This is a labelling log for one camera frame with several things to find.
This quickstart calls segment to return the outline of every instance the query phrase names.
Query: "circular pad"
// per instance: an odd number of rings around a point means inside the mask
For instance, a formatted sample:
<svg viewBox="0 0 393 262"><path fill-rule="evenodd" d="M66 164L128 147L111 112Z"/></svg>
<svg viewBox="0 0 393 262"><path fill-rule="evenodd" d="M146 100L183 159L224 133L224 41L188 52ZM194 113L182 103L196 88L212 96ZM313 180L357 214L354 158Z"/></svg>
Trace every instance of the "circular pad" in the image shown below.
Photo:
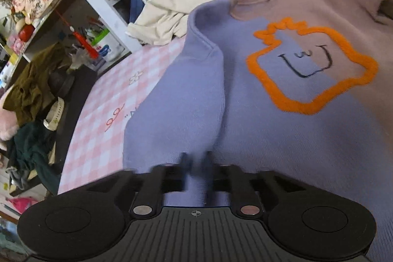
<svg viewBox="0 0 393 262"><path fill-rule="evenodd" d="M290 194L272 210L268 227L281 245L313 260L363 253L377 229L364 206L328 192Z"/></svg>
<svg viewBox="0 0 393 262"><path fill-rule="evenodd" d="M23 244L40 257L77 261L112 247L125 221L105 193L79 191L31 206L17 228Z"/></svg>
<svg viewBox="0 0 393 262"><path fill-rule="evenodd" d="M319 232L337 232L348 224L344 212L332 207L314 207L304 211L304 224Z"/></svg>

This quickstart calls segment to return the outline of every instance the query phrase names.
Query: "plastic container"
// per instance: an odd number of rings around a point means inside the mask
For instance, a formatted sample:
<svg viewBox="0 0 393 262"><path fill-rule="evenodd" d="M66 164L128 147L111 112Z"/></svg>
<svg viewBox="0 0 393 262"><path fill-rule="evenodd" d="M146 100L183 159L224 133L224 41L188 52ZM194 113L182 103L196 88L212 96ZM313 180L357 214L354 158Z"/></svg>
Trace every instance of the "plastic container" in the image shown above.
<svg viewBox="0 0 393 262"><path fill-rule="evenodd" d="M3 68L3 70L0 72L0 80L1 83L3 84L2 87L5 87L9 83L13 69L14 69L14 65L8 62Z"/></svg>
<svg viewBox="0 0 393 262"><path fill-rule="evenodd" d="M92 46L106 61L115 60L124 50L116 38L109 32L109 29L103 30L103 32L93 40Z"/></svg>

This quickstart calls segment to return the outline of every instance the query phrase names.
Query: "white jar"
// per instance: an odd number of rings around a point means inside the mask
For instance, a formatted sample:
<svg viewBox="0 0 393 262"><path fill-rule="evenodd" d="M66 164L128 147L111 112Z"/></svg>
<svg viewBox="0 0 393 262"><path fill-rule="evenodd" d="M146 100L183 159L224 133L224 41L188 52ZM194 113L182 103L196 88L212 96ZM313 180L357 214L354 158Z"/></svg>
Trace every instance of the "white jar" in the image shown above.
<svg viewBox="0 0 393 262"><path fill-rule="evenodd" d="M124 50L124 47L122 47L116 38L109 32L109 29L105 29L93 40L92 47L94 47L106 61L115 60Z"/></svg>

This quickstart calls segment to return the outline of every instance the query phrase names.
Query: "dark green cloth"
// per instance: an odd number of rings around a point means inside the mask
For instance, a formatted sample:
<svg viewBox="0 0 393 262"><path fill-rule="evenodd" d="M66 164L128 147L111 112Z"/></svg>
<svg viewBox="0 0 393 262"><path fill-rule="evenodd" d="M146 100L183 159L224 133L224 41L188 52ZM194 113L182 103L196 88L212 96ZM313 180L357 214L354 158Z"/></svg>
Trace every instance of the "dark green cloth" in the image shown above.
<svg viewBox="0 0 393 262"><path fill-rule="evenodd" d="M16 113L19 127L34 121L38 113L53 102L55 97L48 85L49 75L70 64L64 47L55 44L36 55L25 67L3 105L3 109Z"/></svg>
<svg viewBox="0 0 393 262"><path fill-rule="evenodd" d="M7 143L7 167L35 169L42 184L54 195L58 192L60 175L48 164L48 154L55 139L55 132L46 129L42 121L34 121L21 127Z"/></svg>

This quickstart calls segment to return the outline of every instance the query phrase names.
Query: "metal screw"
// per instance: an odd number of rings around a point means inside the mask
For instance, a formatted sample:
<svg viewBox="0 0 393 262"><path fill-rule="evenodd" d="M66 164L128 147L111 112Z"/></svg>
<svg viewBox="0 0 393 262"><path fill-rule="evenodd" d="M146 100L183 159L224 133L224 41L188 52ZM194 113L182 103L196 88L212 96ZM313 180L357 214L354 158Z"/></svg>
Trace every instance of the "metal screw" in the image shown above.
<svg viewBox="0 0 393 262"><path fill-rule="evenodd" d="M259 213L259 208L255 205L245 205L240 209L243 214L247 214L248 216L253 216Z"/></svg>
<svg viewBox="0 0 393 262"><path fill-rule="evenodd" d="M139 214L140 216L144 216L146 214L149 214L150 212L152 212L152 208L148 205L138 205L134 208L134 213Z"/></svg>

